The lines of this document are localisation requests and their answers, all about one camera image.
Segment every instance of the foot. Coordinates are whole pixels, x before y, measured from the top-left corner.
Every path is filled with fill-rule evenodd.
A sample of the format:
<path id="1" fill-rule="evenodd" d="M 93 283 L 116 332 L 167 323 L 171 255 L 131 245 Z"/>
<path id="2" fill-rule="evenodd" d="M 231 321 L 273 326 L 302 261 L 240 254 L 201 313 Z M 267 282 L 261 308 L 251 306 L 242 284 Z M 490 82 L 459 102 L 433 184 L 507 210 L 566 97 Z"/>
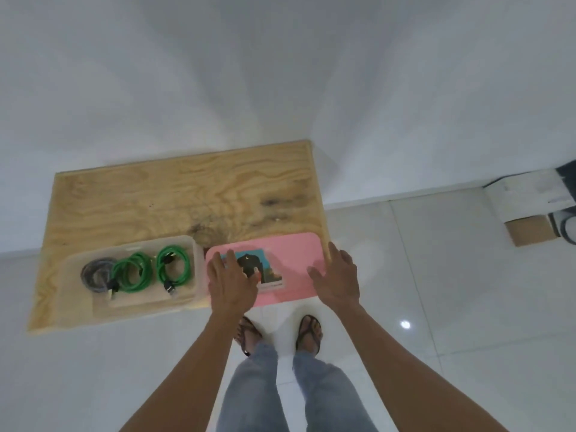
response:
<path id="1" fill-rule="evenodd" d="M 236 341 L 240 347 L 242 346 L 242 338 L 244 338 L 245 352 L 248 352 L 249 355 L 254 353 L 256 344 L 262 340 L 262 335 L 258 332 L 258 329 L 245 317 L 242 317 L 238 322 L 236 336 L 234 336 L 234 341 Z"/>
<path id="2" fill-rule="evenodd" d="M 302 322 L 300 323 L 300 328 L 298 330 L 298 335 L 300 335 L 303 332 L 306 332 L 306 330 L 308 329 L 308 327 L 310 326 L 310 320 L 311 318 L 309 316 L 305 316 L 302 320 Z M 322 326 L 320 326 L 320 323 L 318 322 L 318 320 L 314 319 L 312 321 L 312 331 L 314 332 L 314 334 L 316 335 L 316 338 L 319 341 L 322 341 Z M 318 351 L 320 350 L 320 346 L 319 344 L 316 343 L 316 340 L 314 340 L 314 337 L 312 336 L 311 333 L 307 333 L 305 334 L 302 339 L 298 342 L 298 345 L 296 346 L 296 350 L 297 351 L 307 351 L 312 353 L 314 356 L 316 356 L 318 354 Z"/>

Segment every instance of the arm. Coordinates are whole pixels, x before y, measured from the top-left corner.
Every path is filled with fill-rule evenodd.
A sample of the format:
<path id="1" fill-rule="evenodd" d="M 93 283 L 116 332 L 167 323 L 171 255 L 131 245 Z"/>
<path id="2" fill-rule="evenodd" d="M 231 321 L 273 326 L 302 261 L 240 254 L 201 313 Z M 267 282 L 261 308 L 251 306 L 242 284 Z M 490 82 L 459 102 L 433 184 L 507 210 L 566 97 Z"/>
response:
<path id="1" fill-rule="evenodd" d="M 257 276 L 247 279 L 234 252 L 208 264 L 212 315 L 192 347 L 121 432 L 206 430 L 238 321 L 256 300 Z"/>
<path id="2" fill-rule="evenodd" d="M 506 429 L 393 339 L 360 305 L 356 265 L 330 243 L 325 276 L 309 268 L 318 297 L 338 315 L 401 432 Z"/>

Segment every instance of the white tile floor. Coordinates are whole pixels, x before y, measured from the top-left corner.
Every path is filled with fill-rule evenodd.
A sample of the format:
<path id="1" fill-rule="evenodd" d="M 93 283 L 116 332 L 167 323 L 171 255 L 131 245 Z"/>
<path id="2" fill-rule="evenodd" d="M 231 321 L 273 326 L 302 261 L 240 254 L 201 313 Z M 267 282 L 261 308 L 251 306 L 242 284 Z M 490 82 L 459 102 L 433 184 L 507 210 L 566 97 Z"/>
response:
<path id="1" fill-rule="evenodd" d="M 480 189 L 327 216 L 332 238 L 358 264 L 362 303 L 404 346 L 510 431 L 574 429 L 576 247 L 558 239 L 514 248 Z M 209 312 L 29 337 L 24 327 L 35 262 L 0 261 L 4 428 L 117 430 L 198 336 Z M 279 351 L 278 391 L 290 429 L 306 426 L 291 355 L 307 312 L 325 332 L 321 359 L 346 371 L 379 430 L 396 430 L 342 325 L 317 298 L 249 313 Z M 403 329 L 402 320 L 411 328 Z M 232 346 L 214 420 L 243 358 Z"/>

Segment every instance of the clear plastic container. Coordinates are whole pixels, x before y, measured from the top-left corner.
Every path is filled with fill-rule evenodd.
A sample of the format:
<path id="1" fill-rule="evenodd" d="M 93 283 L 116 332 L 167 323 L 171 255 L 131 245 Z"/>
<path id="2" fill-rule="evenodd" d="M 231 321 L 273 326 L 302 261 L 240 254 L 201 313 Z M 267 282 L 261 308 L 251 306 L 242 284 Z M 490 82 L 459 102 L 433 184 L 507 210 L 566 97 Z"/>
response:
<path id="1" fill-rule="evenodd" d="M 88 290 L 81 278 L 82 268 L 95 259 L 113 257 L 122 259 L 134 252 L 150 256 L 155 266 L 156 255 L 167 245 L 184 248 L 190 258 L 192 278 L 187 284 L 178 286 L 174 294 L 168 294 L 158 281 L 154 268 L 152 283 L 140 292 L 128 294 L 117 292 L 111 299 L 105 292 Z M 166 266 L 170 277 L 176 277 L 184 268 L 184 262 L 176 259 Z M 58 272 L 55 297 L 55 323 L 60 328 L 72 328 L 90 324 L 105 323 L 159 312 L 179 311 L 194 308 L 208 296 L 205 280 L 204 251 L 192 237 L 151 239 L 149 241 L 108 247 L 91 252 L 79 253 L 65 259 Z"/>

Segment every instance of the forearm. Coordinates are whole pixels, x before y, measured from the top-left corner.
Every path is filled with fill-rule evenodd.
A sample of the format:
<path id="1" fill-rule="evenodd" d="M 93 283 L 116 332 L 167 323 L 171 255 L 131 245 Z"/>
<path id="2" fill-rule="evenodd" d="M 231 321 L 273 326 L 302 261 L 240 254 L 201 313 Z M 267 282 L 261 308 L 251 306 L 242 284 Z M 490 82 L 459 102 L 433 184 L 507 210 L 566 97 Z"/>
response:
<path id="1" fill-rule="evenodd" d="M 506 430 L 403 348 L 360 305 L 336 314 L 400 432 Z"/>
<path id="2" fill-rule="evenodd" d="M 237 324 L 235 316 L 212 314 L 192 347 L 121 432 L 204 432 Z"/>

